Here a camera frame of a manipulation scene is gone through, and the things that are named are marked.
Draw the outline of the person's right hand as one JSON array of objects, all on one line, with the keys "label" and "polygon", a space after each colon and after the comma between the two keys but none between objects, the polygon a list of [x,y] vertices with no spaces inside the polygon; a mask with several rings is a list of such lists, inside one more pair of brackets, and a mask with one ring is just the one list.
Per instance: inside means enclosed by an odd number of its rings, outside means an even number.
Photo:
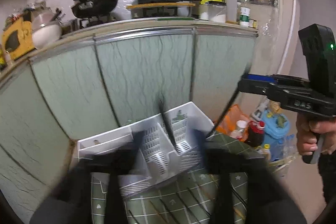
[{"label": "person's right hand", "polygon": [[297,150],[300,155],[312,155],[318,149],[314,134],[326,135],[321,153],[331,155],[335,151],[335,119],[330,121],[308,120],[303,114],[297,114]]}]

